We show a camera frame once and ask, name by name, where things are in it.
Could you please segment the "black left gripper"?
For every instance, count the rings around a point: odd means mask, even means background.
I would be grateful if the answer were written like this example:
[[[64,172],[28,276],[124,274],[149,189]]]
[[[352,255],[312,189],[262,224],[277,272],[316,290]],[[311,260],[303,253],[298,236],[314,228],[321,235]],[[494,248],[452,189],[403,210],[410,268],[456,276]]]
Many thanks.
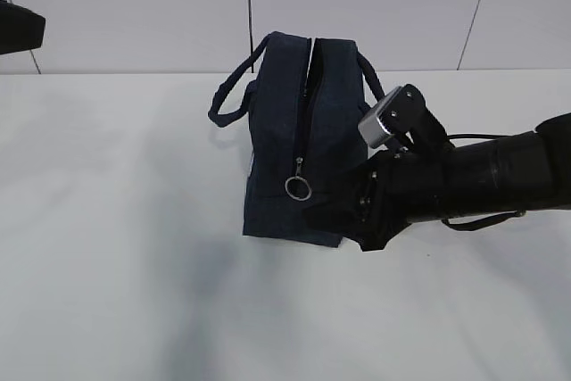
[[[37,49],[43,45],[46,18],[17,4],[1,1],[1,55]]]

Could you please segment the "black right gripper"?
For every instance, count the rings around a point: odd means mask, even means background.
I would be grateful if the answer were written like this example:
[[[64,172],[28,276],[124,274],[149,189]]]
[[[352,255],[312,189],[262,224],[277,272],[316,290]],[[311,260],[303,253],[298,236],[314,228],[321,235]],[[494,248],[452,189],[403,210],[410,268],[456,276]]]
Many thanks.
[[[303,210],[310,228],[352,232],[363,252],[384,250],[410,225],[443,217],[443,165],[415,154],[378,153],[359,195],[331,194]]]

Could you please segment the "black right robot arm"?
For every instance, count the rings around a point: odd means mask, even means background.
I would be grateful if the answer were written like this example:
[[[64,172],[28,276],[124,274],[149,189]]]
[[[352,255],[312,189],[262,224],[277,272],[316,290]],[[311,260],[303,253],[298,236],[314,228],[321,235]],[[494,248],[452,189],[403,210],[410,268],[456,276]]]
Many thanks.
[[[382,250],[414,223],[439,220],[476,231],[529,211],[570,208],[570,117],[483,143],[448,146],[435,157],[380,151],[329,183],[303,212],[310,228]]]

